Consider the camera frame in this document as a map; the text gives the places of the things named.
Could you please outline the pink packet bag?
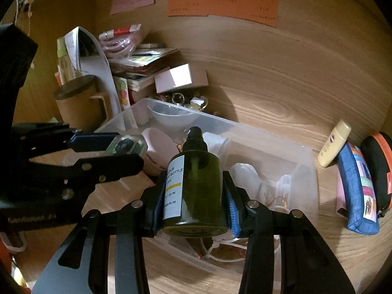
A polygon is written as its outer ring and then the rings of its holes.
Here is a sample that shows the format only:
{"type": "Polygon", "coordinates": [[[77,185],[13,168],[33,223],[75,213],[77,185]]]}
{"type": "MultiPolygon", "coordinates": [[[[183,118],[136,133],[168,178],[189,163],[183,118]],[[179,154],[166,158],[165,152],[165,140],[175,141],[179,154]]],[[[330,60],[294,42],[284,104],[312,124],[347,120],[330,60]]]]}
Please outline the pink packet bag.
{"type": "Polygon", "coordinates": [[[108,59],[130,56],[142,40],[141,24],[112,29],[98,36],[100,46],[108,59]]]}

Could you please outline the beige lotion tube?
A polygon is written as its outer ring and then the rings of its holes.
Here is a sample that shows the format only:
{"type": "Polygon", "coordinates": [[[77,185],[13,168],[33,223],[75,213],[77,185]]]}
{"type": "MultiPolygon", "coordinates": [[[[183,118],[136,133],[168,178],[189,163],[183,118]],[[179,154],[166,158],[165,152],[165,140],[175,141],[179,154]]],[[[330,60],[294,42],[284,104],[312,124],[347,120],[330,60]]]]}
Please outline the beige lotion tube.
{"type": "Polygon", "coordinates": [[[336,158],[342,147],[345,145],[352,127],[344,120],[339,120],[336,126],[332,129],[326,142],[318,154],[318,162],[326,168],[336,158]]]}

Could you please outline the small white pink box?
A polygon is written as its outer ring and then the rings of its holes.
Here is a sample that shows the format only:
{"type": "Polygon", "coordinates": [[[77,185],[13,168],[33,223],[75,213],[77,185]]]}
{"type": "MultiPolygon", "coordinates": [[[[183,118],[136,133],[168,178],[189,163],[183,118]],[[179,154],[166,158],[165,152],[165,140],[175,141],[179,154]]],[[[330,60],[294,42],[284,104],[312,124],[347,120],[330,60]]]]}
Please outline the small white pink box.
{"type": "Polygon", "coordinates": [[[155,76],[156,92],[162,94],[209,86],[207,72],[198,64],[183,64],[155,76]]]}

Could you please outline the fruit pattern box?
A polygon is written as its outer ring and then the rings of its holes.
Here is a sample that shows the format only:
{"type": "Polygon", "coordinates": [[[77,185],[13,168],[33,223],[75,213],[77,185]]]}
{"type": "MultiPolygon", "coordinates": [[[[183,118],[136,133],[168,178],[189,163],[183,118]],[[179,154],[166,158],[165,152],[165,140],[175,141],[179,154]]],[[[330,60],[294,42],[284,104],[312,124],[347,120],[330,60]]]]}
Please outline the fruit pattern box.
{"type": "Polygon", "coordinates": [[[126,110],[131,106],[128,94],[128,83],[125,78],[114,76],[114,84],[118,94],[120,106],[122,110],[126,110]]]}

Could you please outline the orange sticky note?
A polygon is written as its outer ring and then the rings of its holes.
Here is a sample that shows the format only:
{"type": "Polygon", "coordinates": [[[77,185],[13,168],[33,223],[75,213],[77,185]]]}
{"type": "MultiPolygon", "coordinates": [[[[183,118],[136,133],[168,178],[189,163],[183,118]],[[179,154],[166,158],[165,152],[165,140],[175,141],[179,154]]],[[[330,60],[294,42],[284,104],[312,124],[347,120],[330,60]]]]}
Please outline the orange sticky note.
{"type": "Polygon", "coordinates": [[[166,15],[214,15],[277,27],[278,0],[167,0],[166,15]]]}

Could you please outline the stack of booklets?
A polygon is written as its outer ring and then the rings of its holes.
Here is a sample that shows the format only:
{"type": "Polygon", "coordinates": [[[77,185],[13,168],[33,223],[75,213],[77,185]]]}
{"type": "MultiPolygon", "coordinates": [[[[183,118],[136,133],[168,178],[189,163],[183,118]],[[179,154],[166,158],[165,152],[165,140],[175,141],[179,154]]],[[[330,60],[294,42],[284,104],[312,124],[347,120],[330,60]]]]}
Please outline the stack of booklets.
{"type": "Polygon", "coordinates": [[[170,69],[176,48],[137,49],[134,54],[109,59],[114,80],[124,80],[128,88],[140,91],[155,82],[154,76],[170,69]]]}

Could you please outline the black orange round case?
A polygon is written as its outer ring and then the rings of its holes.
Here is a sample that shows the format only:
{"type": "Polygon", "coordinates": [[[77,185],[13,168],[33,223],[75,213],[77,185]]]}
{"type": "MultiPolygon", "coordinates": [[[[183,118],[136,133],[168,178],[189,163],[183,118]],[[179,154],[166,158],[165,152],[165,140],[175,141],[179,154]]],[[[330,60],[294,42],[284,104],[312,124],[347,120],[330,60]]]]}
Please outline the black orange round case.
{"type": "Polygon", "coordinates": [[[391,210],[391,138],[384,132],[367,136],[360,145],[367,163],[377,202],[377,216],[391,210]]]}

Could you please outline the orange book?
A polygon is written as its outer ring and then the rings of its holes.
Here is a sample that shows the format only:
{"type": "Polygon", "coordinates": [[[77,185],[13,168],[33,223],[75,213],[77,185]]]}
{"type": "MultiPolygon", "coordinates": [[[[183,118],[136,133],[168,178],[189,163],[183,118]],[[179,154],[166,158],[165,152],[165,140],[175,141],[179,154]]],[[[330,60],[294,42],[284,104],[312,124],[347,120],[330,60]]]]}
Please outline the orange book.
{"type": "Polygon", "coordinates": [[[54,76],[55,76],[55,78],[56,78],[57,84],[58,84],[59,86],[62,86],[62,81],[61,81],[61,75],[60,75],[60,73],[59,73],[59,72],[55,72],[55,73],[54,73],[54,76]]]}

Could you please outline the white paper calendar stand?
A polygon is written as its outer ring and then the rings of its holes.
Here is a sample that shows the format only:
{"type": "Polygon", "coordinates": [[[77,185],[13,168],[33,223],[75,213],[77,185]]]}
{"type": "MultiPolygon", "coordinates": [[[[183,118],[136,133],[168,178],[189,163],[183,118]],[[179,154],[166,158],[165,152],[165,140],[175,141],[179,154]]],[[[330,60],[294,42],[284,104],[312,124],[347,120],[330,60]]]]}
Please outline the white paper calendar stand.
{"type": "Polygon", "coordinates": [[[112,114],[121,112],[108,59],[98,40],[85,28],[76,27],[57,40],[58,56],[68,56],[74,77],[94,75],[98,90],[109,95],[112,114]]]}

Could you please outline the small digital timer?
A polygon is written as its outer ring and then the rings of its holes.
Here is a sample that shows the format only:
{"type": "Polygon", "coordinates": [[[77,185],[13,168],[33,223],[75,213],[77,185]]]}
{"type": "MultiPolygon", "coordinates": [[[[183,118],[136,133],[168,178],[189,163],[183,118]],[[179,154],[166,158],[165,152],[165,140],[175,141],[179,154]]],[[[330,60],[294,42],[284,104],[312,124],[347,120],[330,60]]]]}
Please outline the small digital timer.
{"type": "Polygon", "coordinates": [[[147,151],[147,142],[142,135],[117,135],[105,150],[105,155],[143,156],[147,151]]]}

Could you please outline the white tape roll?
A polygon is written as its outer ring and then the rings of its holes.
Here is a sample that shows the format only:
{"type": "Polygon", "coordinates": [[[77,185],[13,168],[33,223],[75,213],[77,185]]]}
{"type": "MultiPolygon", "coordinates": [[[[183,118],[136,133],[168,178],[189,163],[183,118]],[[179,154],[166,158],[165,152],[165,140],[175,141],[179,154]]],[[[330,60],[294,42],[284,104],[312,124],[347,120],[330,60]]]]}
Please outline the white tape roll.
{"type": "Polygon", "coordinates": [[[227,156],[227,151],[231,145],[230,139],[210,132],[204,132],[203,140],[207,144],[208,152],[214,154],[221,161],[227,156]]]}

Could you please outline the dark green spray bottle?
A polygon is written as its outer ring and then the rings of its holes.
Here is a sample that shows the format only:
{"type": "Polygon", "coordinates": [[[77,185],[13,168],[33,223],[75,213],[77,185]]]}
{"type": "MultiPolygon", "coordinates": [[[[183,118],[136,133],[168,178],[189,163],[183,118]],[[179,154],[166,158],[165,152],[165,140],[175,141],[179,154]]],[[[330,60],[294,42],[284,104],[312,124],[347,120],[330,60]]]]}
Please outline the dark green spray bottle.
{"type": "Polygon", "coordinates": [[[167,168],[161,230],[169,236],[206,238],[229,229],[222,204],[219,158],[208,151],[199,127],[191,127],[182,151],[167,168]]]}

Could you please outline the blue pencil pouch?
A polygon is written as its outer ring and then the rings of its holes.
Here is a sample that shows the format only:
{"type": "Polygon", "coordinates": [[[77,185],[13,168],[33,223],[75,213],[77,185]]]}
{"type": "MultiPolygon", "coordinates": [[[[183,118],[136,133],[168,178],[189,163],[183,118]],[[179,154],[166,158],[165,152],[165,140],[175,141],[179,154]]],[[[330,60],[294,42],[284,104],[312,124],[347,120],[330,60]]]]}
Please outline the blue pencil pouch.
{"type": "Polygon", "coordinates": [[[347,209],[347,229],[358,234],[380,231],[377,202],[368,165],[360,149],[347,142],[338,153],[338,169],[347,209]]]}

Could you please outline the brown mug with lid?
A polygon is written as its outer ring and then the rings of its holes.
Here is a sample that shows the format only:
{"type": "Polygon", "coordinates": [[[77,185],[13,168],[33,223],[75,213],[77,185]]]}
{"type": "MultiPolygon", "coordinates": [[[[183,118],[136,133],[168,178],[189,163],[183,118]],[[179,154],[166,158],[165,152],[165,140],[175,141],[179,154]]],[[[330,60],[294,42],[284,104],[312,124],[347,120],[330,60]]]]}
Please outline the brown mug with lid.
{"type": "Polygon", "coordinates": [[[75,78],[54,92],[61,118],[72,128],[94,131],[113,117],[110,97],[98,90],[98,78],[75,78]]]}

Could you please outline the white face mask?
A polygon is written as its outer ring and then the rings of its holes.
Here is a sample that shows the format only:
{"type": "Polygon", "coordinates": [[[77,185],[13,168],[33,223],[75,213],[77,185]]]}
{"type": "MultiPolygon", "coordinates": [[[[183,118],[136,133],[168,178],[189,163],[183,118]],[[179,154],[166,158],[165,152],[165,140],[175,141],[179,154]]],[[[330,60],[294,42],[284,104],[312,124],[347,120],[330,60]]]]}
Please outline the white face mask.
{"type": "Polygon", "coordinates": [[[222,236],[201,240],[201,257],[219,263],[245,260],[250,231],[250,214],[245,203],[255,200],[267,208],[289,212],[292,176],[284,174],[274,185],[267,184],[248,163],[236,163],[229,170],[238,194],[229,195],[229,231],[222,236]]]}

